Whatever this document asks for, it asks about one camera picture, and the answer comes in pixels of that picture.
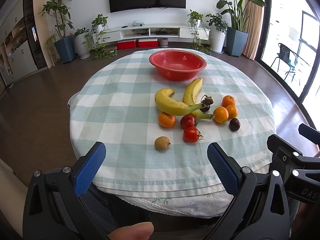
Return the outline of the person's right hand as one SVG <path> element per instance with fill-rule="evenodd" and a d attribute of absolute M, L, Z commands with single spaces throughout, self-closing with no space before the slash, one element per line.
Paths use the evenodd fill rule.
<path fill-rule="evenodd" d="M 319 239 L 319 203 L 300 203 L 290 239 Z"/>

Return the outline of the person's left hand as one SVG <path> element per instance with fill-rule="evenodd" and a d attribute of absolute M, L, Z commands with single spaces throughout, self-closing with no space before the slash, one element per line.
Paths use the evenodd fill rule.
<path fill-rule="evenodd" d="M 111 240 L 148 240 L 154 231 L 151 222 L 118 228 L 108 235 Z"/>

